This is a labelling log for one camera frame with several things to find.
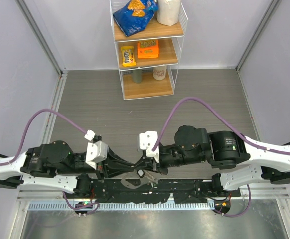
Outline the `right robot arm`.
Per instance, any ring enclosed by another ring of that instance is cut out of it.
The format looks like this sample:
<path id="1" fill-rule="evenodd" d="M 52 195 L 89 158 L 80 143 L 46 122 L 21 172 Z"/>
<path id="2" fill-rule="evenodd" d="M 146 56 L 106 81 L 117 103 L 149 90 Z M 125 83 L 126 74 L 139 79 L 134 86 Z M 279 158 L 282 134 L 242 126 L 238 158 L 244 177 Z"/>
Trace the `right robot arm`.
<path id="1" fill-rule="evenodd" d="M 212 176 L 211 191 L 223 196 L 250 183 L 290 184 L 290 142 L 274 145 L 253 140 L 231 131 L 208 133 L 204 128 L 181 126 L 174 144 L 160 144 L 152 150 L 158 133 L 139 134 L 143 157 L 134 169 L 167 174 L 171 167 L 208 162 L 223 173 Z"/>

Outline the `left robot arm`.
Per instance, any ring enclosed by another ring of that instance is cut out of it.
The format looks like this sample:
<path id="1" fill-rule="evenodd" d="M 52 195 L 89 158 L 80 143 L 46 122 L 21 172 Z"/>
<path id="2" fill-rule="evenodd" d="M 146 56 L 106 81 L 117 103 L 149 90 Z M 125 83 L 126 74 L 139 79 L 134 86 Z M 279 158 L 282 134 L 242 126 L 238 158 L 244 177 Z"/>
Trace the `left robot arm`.
<path id="1" fill-rule="evenodd" d="M 115 155 L 102 141 L 88 143 L 85 152 L 75 153 L 59 140 L 31 148 L 16 160 L 0 154 L 0 188 L 46 187 L 87 198 L 93 188 L 89 174 L 103 180 L 133 169 L 132 163 Z"/>

